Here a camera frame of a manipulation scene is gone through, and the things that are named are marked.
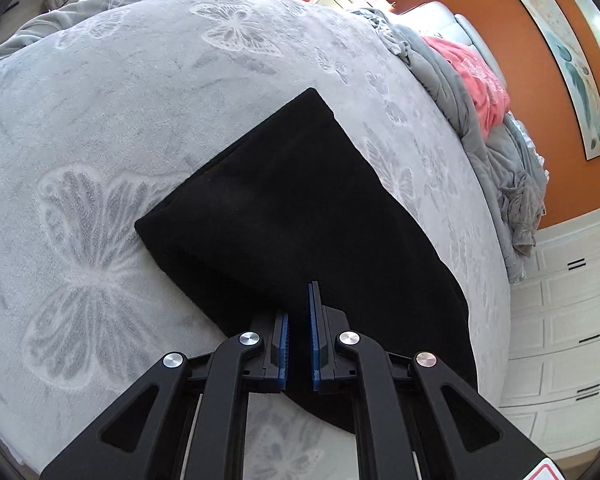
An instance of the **mattress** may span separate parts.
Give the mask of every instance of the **mattress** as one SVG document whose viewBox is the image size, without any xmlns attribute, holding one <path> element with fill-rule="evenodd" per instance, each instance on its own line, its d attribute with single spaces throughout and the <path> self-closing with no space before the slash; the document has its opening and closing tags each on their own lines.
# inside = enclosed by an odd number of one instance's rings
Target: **mattress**
<svg viewBox="0 0 600 480">
<path fill-rule="evenodd" d="M 297 0 L 86 0 L 0 50 L 0 439 L 15 461 L 39 472 L 163 354 L 222 341 L 133 222 L 308 87 L 458 279 L 497 405 L 510 312 L 490 214 L 458 137 L 366 20 Z M 357 478 L 354 437 L 283 396 L 251 396 L 246 442 L 245 479 Z"/>
</svg>

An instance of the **orange wall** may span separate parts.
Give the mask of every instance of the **orange wall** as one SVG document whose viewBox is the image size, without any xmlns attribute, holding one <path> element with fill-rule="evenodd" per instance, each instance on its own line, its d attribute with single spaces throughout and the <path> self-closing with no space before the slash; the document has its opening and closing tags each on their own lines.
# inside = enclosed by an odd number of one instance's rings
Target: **orange wall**
<svg viewBox="0 0 600 480">
<path fill-rule="evenodd" d="M 388 0 L 404 12 L 433 0 Z M 582 136 L 558 66 L 519 0 L 438 0 L 464 14 L 498 59 L 511 110 L 525 123 L 551 173 L 541 226 L 600 208 L 600 156 L 586 161 Z M 556 0 L 580 40 L 600 91 L 600 49 L 573 0 Z"/>
</svg>

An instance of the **pink blanket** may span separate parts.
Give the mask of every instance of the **pink blanket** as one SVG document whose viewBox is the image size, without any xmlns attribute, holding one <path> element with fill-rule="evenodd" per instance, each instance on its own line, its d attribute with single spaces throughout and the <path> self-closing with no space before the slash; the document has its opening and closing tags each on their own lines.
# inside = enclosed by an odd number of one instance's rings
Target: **pink blanket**
<svg viewBox="0 0 600 480">
<path fill-rule="evenodd" d="M 478 112 L 483 138 L 494 126 L 502 124 L 509 111 L 510 99 L 500 80 L 474 49 L 442 38 L 423 36 L 431 48 L 437 50 L 460 74 Z"/>
</svg>

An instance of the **black towel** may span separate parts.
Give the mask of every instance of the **black towel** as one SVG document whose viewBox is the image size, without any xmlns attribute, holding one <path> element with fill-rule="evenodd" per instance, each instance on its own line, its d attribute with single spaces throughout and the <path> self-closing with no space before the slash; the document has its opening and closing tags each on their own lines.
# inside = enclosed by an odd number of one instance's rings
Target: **black towel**
<svg viewBox="0 0 600 480">
<path fill-rule="evenodd" d="M 307 284 L 385 350 L 439 355 L 477 387 L 462 290 L 308 89 L 219 153 L 136 230 L 160 268 L 233 336 L 255 312 L 290 319 L 287 395 L 353 430 L 339 396 L 312 391 Z"/>
</svg>

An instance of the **framed picture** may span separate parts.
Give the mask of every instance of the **framed picture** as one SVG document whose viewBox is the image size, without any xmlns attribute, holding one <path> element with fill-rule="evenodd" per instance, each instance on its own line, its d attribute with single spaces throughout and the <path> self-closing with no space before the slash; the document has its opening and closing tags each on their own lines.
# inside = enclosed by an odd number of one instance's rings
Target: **framed picture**
<svg viewBox="0 0 600 480">
<path fill-rule="evenodd" d="M 587 160 L 600 156 L 600 94 L 580 42 L 555 0 L 520 0 L 558 63 L 580 125 Z"/>
</svg>

